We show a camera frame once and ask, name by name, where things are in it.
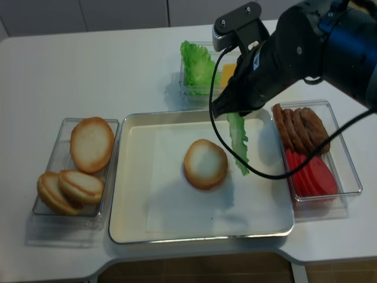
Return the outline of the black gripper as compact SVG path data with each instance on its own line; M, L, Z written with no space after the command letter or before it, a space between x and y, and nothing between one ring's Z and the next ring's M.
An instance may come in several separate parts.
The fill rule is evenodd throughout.
M212 101L212 114L214 118L229 113L244 117L261 109L296 81L283 65L275 39L269 38L253 54L250 68Z

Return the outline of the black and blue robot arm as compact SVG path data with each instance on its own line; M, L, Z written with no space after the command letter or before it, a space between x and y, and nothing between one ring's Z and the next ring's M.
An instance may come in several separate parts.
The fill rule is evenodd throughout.
M299 80L325 81L367 108L376 107L376 6L368 14L346 1L302 1L269 33L261 6L249 2L216 19L216 51L240 49L236 70L212 102L215 117L249 113Z

